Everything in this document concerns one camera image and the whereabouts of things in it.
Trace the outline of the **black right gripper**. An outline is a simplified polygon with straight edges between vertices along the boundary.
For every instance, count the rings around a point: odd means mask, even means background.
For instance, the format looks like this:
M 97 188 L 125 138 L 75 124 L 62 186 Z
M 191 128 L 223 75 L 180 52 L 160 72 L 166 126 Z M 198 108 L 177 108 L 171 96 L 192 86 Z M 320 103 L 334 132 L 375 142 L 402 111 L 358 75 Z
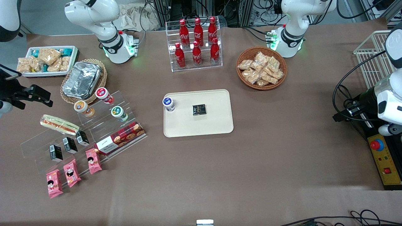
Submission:
M 53 101 L 50 100 L 50 92 L 36 84 L 25 88 L 18 81 L 18 78 L 22 76 L 20 72 L 12 70 L 2 64 L 0 67 L 0 100 L 5 101 L 9 99 L 11 105 L 22 110 L 25 109 L 25 103 L 22 102 L 22 100 L 39 102 L 48 107 L 53 106 Z M 20 91 L 22 91 L 21 99 L 12 99 L 12 96 Z

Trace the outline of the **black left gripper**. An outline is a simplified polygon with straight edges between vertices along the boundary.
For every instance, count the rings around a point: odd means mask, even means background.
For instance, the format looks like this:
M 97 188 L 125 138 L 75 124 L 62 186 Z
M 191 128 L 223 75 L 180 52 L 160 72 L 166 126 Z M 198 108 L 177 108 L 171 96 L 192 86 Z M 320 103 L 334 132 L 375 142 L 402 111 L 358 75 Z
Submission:
M 377 96 L 374 87 L 367 89 L 358 96 L 359 105 L 351 105 L 345 110 L 333 115 L 335 122 L 342 121 L 380 121 L 378 118 Z

